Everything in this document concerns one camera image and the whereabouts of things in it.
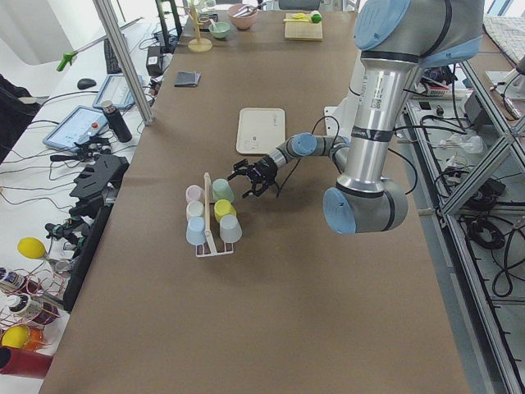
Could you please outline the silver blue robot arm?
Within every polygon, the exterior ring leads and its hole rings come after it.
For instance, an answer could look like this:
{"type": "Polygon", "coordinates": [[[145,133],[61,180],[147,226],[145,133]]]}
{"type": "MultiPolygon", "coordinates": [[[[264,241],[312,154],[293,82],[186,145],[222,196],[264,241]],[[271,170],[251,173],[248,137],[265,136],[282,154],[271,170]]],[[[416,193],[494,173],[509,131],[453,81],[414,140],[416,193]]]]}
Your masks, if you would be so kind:
{"type": "Polygon", "coordinates": [[[297,134],[255,163],[236,163],[231,176],[247,177],[249,193],[259,196],[290,161],[327,156],[340,170],[323,196],[329,228],[350,235],[396,228],[406,218],[408,201],[382,170],[409,74],[474,57],[483,14],[482,1],[366,2],[354,30],[364,75],[349,139],[297,134]]]}

